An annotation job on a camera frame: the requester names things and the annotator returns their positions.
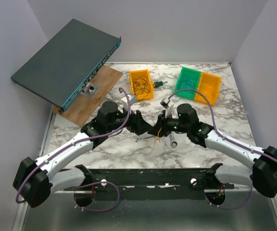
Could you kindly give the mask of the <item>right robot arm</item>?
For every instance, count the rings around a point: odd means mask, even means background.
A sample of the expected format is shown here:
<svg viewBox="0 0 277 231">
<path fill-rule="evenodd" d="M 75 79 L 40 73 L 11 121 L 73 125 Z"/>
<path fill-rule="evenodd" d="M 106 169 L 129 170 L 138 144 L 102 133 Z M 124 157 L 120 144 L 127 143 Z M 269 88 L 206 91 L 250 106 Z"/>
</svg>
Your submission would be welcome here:
<svg viewBox="0 0 277 231">
<path fill-rule="evenodd" d="M 218 188 L 222 183 L 236 183 L 253 187 L 265 197 L 277 194 L 277 149 L 272 146 L 261 148 L 240 142 L 226 136 L 214 126 L 199 121 L 197 112 L 188 103 L 177 107 L 177 118 L 163 111 L 149 134 L 158 137 L 171 132 L 185 133 L 188 139 L 204 148 L 221 152 L 242 164 L 242 166 L 221 165 L 206 176 L 210 188 Z"/>
</svg>

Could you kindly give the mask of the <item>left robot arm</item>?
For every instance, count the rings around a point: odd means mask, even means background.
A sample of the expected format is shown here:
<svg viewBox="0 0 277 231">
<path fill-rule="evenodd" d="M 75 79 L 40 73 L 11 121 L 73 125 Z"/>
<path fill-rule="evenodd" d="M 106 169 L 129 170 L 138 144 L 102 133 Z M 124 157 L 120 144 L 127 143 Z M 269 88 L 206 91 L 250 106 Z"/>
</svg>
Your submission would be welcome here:
<svg viewBox="0 0 277 231">
<path fill-rule="evenodd" d="M 139 110 L 118 110 L 115 102 L 107 101 L 98 110 L 97 116 L 86 123 L 67 143 L 55 151 L 32 160 L 30 157 L 21 161 L 13 181 L 17 190 L 16 202 L 26 202 L 31 208 L 41 205 L 55 191 L 78 187 L 86 190 L 91 186 L 90 176 L 75 167 L 61 172 L 67 164 L 106 141 L 109 136 L 126 128 L 136 135 L 152 129 Z"/>
</svg>

